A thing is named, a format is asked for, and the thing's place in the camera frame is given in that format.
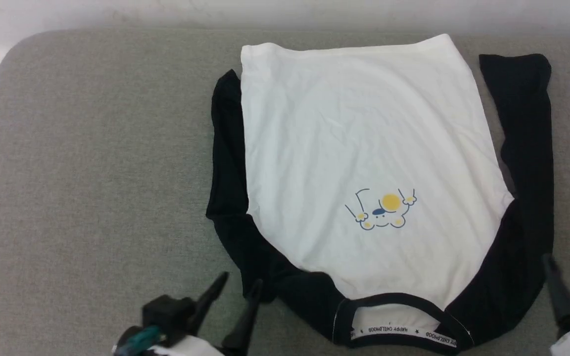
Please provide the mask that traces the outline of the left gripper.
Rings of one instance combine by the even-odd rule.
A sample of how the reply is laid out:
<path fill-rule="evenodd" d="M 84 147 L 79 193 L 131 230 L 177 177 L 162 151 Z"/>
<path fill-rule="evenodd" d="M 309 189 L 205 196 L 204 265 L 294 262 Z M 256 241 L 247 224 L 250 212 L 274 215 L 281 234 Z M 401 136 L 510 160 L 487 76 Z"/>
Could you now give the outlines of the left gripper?
<path fill-rule="evenodd" d="M 222 272 L 198 298 L 194 313 L 188 321 L 188 334 L 197 334 L 199 332 L 204 318 L 213 302 L 220 297 L 226 282 L 228 282 L 228 278 L 229 273 Z M 245 297 L 246 306 L 244 310 L 232 331 L 222 341 L 222 352 L 204 339 L 186 336 L 171 347 L 154 345 L 149 348 L 149 354 L 152 356 L 246 356 L 261 304 L 262 289 L 262 279 L 253 282 L 250 291 Z"/>

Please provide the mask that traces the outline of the white shirt with black sleeves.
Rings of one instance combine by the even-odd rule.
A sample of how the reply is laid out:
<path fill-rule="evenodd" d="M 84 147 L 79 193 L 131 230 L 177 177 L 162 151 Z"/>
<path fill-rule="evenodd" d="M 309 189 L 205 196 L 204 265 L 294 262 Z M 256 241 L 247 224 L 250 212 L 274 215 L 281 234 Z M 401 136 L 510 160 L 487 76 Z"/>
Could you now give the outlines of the white shirt with black sleeves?
<path fill-rule="evenodd" d="M 554 245 L 552 68 L 443 34 L 405 45 L 245 45 L 212 94 L 206 216 L 245 297 L 278 298 L 332 343 L 454 356 L 513 330 Z"/>

